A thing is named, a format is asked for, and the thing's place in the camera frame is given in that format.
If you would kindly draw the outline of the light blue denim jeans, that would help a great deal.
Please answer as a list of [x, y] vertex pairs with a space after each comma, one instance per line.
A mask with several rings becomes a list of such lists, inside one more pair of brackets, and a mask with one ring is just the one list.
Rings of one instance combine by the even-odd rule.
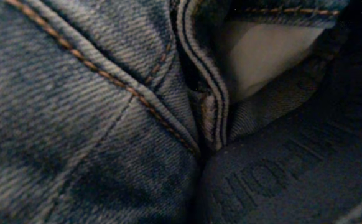
[[0, 1], [0, 223], [362, 223], [362, 2]]

